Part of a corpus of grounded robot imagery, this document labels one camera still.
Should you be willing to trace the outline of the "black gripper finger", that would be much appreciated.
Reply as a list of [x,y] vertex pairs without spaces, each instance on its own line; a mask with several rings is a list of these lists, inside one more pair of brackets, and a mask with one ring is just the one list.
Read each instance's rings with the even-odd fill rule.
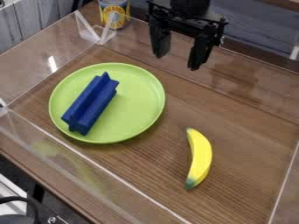
[[161,58],[170,49],[170,30],[158,24],[149,24],[152,51],[156,58]]
[[186,66],[194,71],[206,62],[212,49],[212,38],[200,34],[193,40]]

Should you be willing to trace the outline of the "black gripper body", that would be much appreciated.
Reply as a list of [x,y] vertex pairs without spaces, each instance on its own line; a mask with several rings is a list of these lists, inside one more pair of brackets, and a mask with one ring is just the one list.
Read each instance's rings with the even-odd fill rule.
[[222,44],[228,20],[210,9],[210,0],[146,0],[146,4],[148,26],[158,24],[193,38],[209,25],[214,29],[212,44]]

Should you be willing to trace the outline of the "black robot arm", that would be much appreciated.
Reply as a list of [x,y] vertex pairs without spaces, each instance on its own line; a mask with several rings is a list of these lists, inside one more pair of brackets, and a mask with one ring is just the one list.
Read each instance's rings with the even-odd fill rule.
[[146,0],[152,52],[160,59],[170,50],[172,32],[193,39],[186,67],[194,71],[224,39],[224,16],[210,11],[210,0]]

